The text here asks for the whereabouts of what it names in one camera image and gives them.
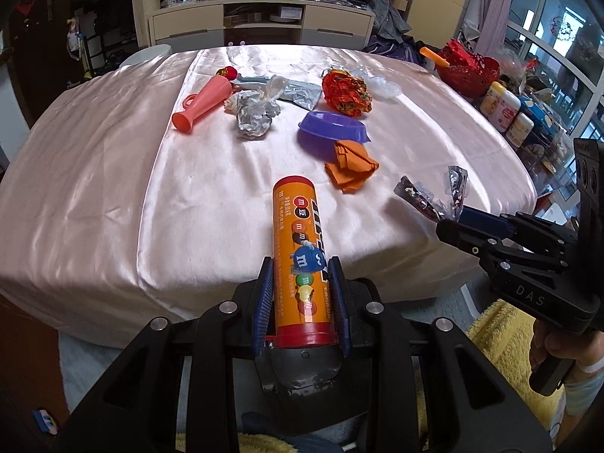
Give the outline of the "person's right hand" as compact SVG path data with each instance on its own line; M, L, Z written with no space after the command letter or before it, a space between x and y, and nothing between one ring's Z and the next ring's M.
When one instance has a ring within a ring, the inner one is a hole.
M531 369L535 370L548 356L573 360L582 373L595 374L603 369L603 332L563 334L535 320L529 350Z

